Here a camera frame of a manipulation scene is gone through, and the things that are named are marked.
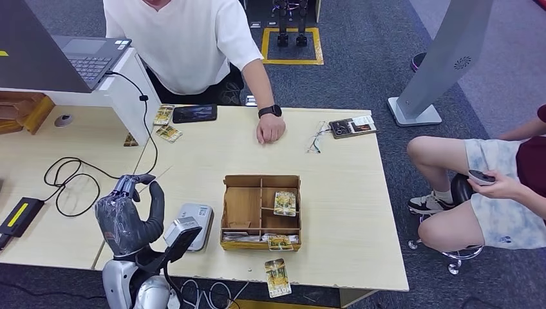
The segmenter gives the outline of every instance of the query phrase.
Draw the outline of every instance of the power adapter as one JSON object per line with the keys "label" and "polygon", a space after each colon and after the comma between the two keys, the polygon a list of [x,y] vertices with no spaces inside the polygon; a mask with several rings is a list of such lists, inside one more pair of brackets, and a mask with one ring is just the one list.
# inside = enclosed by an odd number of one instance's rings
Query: power adapter
{"label": "power adapter", "polygon": [[44,201],[37,198],[21,198],[0,225],[0,251],[4,250],[12,237],[23,235],[43,205]]}

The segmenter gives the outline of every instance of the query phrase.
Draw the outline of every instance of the black wristwatch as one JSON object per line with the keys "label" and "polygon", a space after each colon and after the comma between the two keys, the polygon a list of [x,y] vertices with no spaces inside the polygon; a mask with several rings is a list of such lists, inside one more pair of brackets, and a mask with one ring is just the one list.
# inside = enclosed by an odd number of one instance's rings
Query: black wristwatch
{"label": "black wristwatch", "polygon": [[283,110],[280,106],[277,104],[273,106],[269,106],[268,108],[262,108],[260,111],[258,111],[258,116],[261,118],[265,114],[273,114],[277,117],[280,117],[283,115]]}

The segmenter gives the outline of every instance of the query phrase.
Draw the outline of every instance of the man's hand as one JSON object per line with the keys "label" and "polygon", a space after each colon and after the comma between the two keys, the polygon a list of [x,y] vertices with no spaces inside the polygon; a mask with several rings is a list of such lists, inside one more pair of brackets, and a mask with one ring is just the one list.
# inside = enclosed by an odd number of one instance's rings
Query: man's hand
{"label": "man's hand", "polygon": [[285,132],[285,121],[273,114],[263,115],[256,128],[256,138],[260,144],[275,142]]}
{"label": "man's hand", "polygon": [[486,171],[484,174],[495,177],[496,182],[492,185],[478,185],[471,179],[468,179],[468,183],[470,183],[472,189],[474,189],[476,193],[487,196],[488,198],[509,198],[515,200],[522,189],[525,188],[525,186],[514,178],[510,178],[496,171]]}

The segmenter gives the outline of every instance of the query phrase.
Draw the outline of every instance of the speaker grille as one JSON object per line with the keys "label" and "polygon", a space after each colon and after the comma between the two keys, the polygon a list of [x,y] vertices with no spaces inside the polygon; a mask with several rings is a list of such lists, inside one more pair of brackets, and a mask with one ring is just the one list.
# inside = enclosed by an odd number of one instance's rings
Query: speaker grille
{"label": "speaker grille", "polygon": [[464,56],[455,62],[453,68],[456,70],[462,70],[466,68],[470,64],[470,62],[472,62],[472,58]]}

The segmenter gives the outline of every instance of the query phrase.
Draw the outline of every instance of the floral shorts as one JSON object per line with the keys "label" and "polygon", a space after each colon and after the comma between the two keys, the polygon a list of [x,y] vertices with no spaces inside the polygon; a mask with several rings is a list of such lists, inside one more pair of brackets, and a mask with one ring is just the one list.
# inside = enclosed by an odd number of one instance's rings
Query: floral shorts
{"label": "floral shorts", "polygon": [[[465,140],[470,169],[496,170],[519,181],[516,154],[521,142]],[[480,194],[470,199],[484,234],[485,245],[506,249],[546,247],[546,224],[514,200],[496,200]]]}

